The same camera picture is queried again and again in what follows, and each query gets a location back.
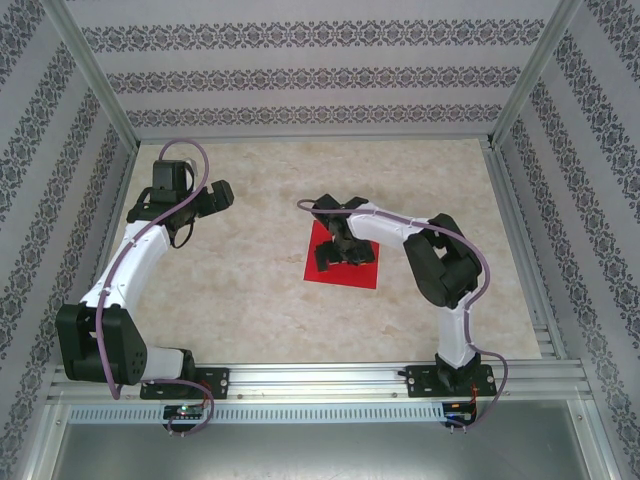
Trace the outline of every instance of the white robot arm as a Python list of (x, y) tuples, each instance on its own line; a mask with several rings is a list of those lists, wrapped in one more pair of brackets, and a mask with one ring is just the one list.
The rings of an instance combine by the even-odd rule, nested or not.
[[(461, 242), (412, 224), (429, 223), (462, 235), (451, 217), (440, 214), (427, 219), (392, 215), (410, 220), (406, 224), (384, 215), (391, 212), (363, 198), (355, 197), (341, 205), (328, 194), (315, 201), (313, 210), (336, 210), (336, 214), (312, 211), (332, 234), (332, 240), (318, 246), (315, 252), (320, 271), (332, 263), (358, 265), (372, 261), (371, 241), (404, 250), (420, 292), (440, 307), (436, 362), (448, 371), (445, 376), (453, 379), (479, 363), (478, 354), (466, 340), (464, 306), (478, 287), (478, 277), (482, 272), (480, 262)], [(340, 210), (352, 213), (345, 215)]]
[[(191, 176), (191, 187), (187, 187), (188, 174)], [(127, 214), (128, 225), (124, 238), (111, 263), (78, 304), (65, 304), (58, 311), (56, 329), (65, 372), (71, 380), (106, 381), (95, 338), (95, 316), (107, 275), (115, 259), (129, 243), (133, 243), (133, 247), (111, 280), (102, 317), (102, 332), (114, 381), (135, 385), (155, 379), (193, 380), (196, 368), (190, 351), (147, 346), (134, 324), (140, 294), (169, 246), (180, 248), (186, 243), (196, 218), (225, 210), (233, 204), (231, 187), (226, 181), (219, 180), (211, 185), (211, 193), (204, 188), (192, 202), (152, 226), (134, 241), (136, 234), (151, 221), (191, 194), (193, 180), (193, 170), (186, 161), (155, 162), (153, 186), (142, 192)], [(187, 240), (176, 246), (176, 233), (183, 227), (189, 227)]]
[[(356, 208), (356, 210), (359, 209), (385, 211), (371, 202)], [(428, 218), (405, 218), (429, 223)], [(347, 218), (347, 224), (355, 238), (369, 240), (399, 250), (404, 250), (404, 244), (411, 235), (419, 235), (422, 232), (419, 227), (371, 214), (351, 214)], [(475, 355), (464, 334), (464, 304), (466, 296), (458, 301), (458, 306), (455, 308), (441, 307), (438, 309), (438, 355), (455, 369), (467, 365)]]

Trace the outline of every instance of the patterned wall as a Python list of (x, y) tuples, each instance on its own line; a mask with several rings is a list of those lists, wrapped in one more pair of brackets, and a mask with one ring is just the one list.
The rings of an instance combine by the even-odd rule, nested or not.
[(503, 145), (622, 478), (640, 478), (640, 2), (587, 0)]
[(54, 316), (90, 287), (129, 155), (41, 5), (3, 2), (0, 18), (0, 479), (8, 479), (60, 361)]
[(556, 4), (68, 3), (143, 139), (489, 133)]

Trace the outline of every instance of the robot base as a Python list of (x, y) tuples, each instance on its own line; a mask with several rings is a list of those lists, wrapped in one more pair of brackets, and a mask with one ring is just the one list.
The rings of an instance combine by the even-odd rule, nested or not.
[(480, 364), (479, 354), (457, 370), (436, 355), (435, 365), (408, 365), (399, 374), (407, 379), (410, 398), (469, 397), (474, 387), (478, 397), (492, 397), (497, 392), (493, 369)]

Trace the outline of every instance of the red paper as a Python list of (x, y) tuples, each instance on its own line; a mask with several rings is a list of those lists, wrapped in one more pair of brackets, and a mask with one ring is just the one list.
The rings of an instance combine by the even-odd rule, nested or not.
[(304, 279), (308, 282), (332, 283), (334, 285), (345, 285), (347, 287), (370, 288), (375, 290), (378, 284), (378, 254), (380, 245), (371, 242), (375, 261), (364, 265), (349, 265), (340, 263), (329, 265), (329, 270), (319, 272), (316, 264), (315, 250), (321, 243), (331, 240), (331, 234), (315, 220), (311, 229), (311, 241), (307, 252), (307, 266), (304, 270)]

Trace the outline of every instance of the marble floor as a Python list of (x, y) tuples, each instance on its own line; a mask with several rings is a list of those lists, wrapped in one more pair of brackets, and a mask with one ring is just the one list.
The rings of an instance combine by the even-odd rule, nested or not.
[[(151, 185), (160, 148), (140, 149), (116, 243), (126, 212)], [(199, 363), (432, 360), (435, 307), (418, 292), (402, 251), (381, 247), (376, 290), (303, 281), (312, 217), (295, 203), (331, 193), (410, 216), (451, 215), (493, 272), (474, 308), (476, 344), (507, 358), (540, 358), (476, 140), (205, 148), (209, 183), (229, 181), (235, 203), (200, 219), (191, 241), (159, 261), (134, 317), (147, 343), (189, 348)], [(191, 146), (166, 156), (186, 157), (200, 162)]]

